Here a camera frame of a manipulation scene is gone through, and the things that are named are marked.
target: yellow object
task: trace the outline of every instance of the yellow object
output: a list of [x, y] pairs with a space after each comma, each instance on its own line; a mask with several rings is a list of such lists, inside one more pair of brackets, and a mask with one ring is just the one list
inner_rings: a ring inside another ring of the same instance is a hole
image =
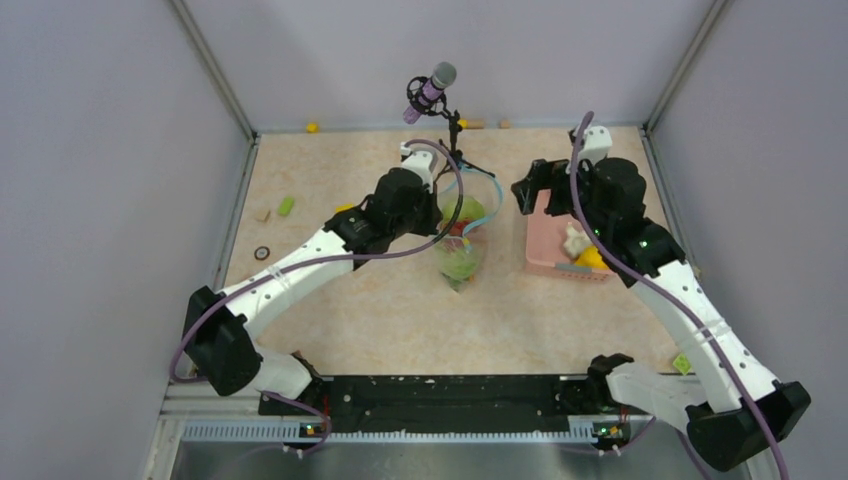
[[692, 364], [689, 363], [689, 359], [686, 358], [686, 355], [683, 355], [682, 353], [675, 357], [671, 364], [674, 365], [674, 368], [683, 375], [688, 375], [689, 372], [692, 371]]
[[577, 261], [574, 262], [574, 264], [578, 267], [601, 268], [604, 270], [609, 269], [607, 264], [604, 263], [604, 259], [601, 257], [600, 252], [598, 252], [598, 247], [594, 245], [583, 250], [583, 253], [577, 257]]

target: gray wall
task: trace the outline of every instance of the gray wall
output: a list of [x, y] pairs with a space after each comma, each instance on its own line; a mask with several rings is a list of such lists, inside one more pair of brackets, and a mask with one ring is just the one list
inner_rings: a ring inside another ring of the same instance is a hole
[[3, 2], [0, 65], [0, 478], [136, 478], [246, 142], [165, 1]]
[[261, 131], [403, 125], [406, 83], [453, 62], [468, 118], [639, 123], [710, 0], [188, 0]]
[[736, 2], [656, 134], [707, 292], [813, 405], [797, 478], [844, 478], [848, 2]]

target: pink basket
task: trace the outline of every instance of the pink basket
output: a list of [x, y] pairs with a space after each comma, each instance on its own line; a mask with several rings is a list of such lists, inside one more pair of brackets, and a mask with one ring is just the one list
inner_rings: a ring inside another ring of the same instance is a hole
[[542, 190], [536, 200], [536, 211], [527, 217], [527, 245], [524, 270], [549, 277], [573, 278], [591, 282], [606, 282], [615, 273], [610, 270], [578, 267], [565, 255], [562, 244], [568, 238], [566, 227], [571, 223], [583, 231], [580, 222], [571, 215], [551, 217], [545, 206], [551, 197], [550, 190]]

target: yellow toy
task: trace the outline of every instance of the yellow toy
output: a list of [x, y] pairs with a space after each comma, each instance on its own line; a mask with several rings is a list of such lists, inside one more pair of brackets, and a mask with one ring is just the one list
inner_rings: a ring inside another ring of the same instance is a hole
[[583, 253], [577, 257], [577, 261], [574, 262], [578, 267], [589, 267], [589, 268], [600, 268], [603, 270], [609, 270], [607, 264], [604, 263], [604, 259], [601, 257], [600, 252], [598, 252], [598, 247], [592, 245], [591, 247], [583, 250]]

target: green block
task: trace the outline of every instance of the green block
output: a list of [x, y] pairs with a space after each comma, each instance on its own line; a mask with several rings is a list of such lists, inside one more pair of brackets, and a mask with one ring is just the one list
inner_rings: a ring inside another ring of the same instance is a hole
[[294, 208], [294, 197], [286, 197], [283, 199], [283, 203], [277, 208], [277, 213], [281, 217], [287, 217], [291, 213], [292, 208]]
[[674, 368], [683, 375], [688, 375], [689, 372], [692, 371], [692, 364], [689, 363], [689, 359], [686, 358], [686, 355], [683, 355], [682, 353], [678, 355], [671, 364], [674, 365]]

